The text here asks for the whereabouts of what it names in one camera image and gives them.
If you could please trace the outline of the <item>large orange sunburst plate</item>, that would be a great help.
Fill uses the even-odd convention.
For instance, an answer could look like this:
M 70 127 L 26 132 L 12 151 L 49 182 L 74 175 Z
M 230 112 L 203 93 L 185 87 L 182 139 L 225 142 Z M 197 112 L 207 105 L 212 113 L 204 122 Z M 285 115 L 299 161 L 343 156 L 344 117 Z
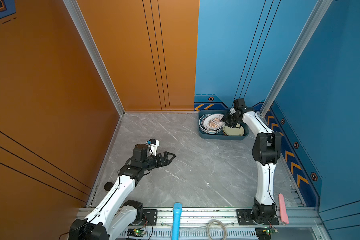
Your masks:
M 207 130 L 217 130 L 221 127 L 223 128 L 224 123 L 220 122 L 223 117 L 224 114 L 211 114 L 209 117 L 204 119 L 203 127 Z

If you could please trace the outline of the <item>cream yellow plate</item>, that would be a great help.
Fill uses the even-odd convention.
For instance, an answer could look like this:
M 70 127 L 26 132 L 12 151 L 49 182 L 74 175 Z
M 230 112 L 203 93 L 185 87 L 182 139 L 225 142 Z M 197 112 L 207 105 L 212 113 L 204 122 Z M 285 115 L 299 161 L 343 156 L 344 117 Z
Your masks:
M 245 134 L 245 129 L 240 125 L 237 124 L 235 127 L 228 127 L 228 126 L 224 126 L 223 127 L 223 133 L 226 136 L 233 136 L 233 137 L 241 137 Z

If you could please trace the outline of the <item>white plate dark green rim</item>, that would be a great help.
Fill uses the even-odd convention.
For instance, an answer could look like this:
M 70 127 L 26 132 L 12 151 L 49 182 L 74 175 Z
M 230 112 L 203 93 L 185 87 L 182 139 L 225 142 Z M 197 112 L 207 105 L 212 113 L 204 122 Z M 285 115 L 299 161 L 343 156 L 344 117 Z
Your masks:
M 201 130 L 202 132 L 204 132 L 205 134 L 210 134 L 210 135 L 217 134 L 217 133 L 219 133 L 219 132 L 222 131 L 222 129 L 223 129 L 222 127 L 219 128 L 219 129 L 217 129 L 217 130 L 207 130 L 207 129 L 205 129 L 205 128 L 203 127 L 203 121 L 204 121 L 204 119 L 207 118 L 207 117 L 209 117 L 210 115 L 211 115 L 211 114 L 206 114 L 206 115 L 203 115 L 203 116 L 200 117 L 200 119 L 199 119 L 199 128 L 200 128 L 200 130 Z

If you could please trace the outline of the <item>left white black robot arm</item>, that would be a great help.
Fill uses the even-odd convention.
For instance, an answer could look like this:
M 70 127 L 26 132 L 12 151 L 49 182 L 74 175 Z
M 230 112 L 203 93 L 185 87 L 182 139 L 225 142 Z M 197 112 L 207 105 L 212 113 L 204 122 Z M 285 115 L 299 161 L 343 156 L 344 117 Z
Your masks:
M 135 145 L 103 200 L 83 220 L 72 223 L 67 232 L 69 240 L 115 240 L 129 225 L 142 221 L 143 204 L 125 199 L 144 176 L 170 165 L 176 158 L 170 152 L 157 153 L 159 145 L 160 141 L 154 139 Z

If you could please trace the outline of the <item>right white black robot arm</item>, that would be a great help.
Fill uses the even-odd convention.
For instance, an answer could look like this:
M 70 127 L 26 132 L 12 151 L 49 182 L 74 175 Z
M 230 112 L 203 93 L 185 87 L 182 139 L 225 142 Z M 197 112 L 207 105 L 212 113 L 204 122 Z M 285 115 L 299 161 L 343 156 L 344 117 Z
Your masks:
M 235 127 L 242 122 L 255 135 L 252 156 L 257 165 L 258 180 L 252 208 L 252 221 L 258 225 L 278 225 L 278 206 L 274 198 L 274 173 L 281 157 L 281 134 L 267 127 L 258 113 L 246 106 L 244 99 L 234 100 L 233 107 L 224 115 L 222 122 L 229 127 Z

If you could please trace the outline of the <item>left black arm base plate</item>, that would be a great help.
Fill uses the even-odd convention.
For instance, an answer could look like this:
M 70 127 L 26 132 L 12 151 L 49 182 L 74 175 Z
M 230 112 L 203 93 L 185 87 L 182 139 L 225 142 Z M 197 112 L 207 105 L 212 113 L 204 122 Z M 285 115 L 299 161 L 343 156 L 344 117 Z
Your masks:
M 130 222 L 130 226 L 143 226 L 148 220 L 153 226 L 157 224 L 157 209 L 143 209 L 137 210 L 137 216 L 133 222 Z

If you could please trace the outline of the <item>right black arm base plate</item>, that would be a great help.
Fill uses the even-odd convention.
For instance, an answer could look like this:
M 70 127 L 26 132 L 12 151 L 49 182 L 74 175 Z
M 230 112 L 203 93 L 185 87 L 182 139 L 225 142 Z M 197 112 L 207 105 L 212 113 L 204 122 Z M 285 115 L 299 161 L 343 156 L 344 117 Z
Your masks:
M 278 226 L 280 224 L 276 215 L 255 212 L 253 209 L 237 209 L 237 220 L 240 226 L 265 226 L 273 225 Z

